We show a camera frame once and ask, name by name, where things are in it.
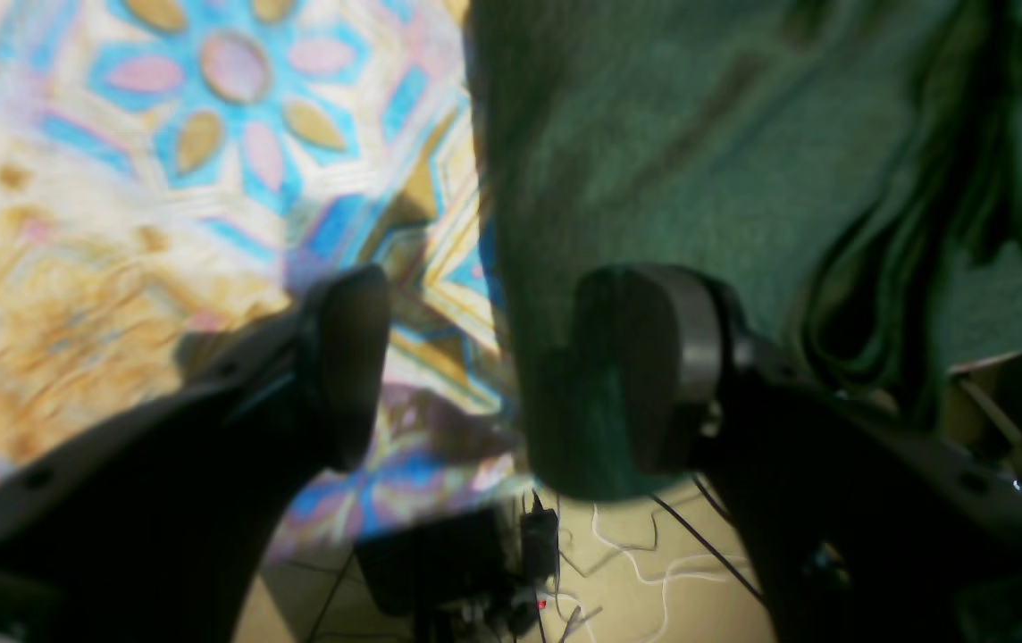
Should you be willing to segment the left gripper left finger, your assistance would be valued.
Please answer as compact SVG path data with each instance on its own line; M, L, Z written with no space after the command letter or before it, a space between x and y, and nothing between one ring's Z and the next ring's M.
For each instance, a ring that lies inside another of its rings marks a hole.
M230 642L290 502L367 455L390 327L379 265L334 273L2 481L0 634Z

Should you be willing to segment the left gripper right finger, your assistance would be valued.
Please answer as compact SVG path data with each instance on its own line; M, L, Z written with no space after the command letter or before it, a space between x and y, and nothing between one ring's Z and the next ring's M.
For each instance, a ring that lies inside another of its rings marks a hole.
M623 460L714 486L780 642L1022 642L1022 485L801 373L731 288L580 279L572 341L620 391Z

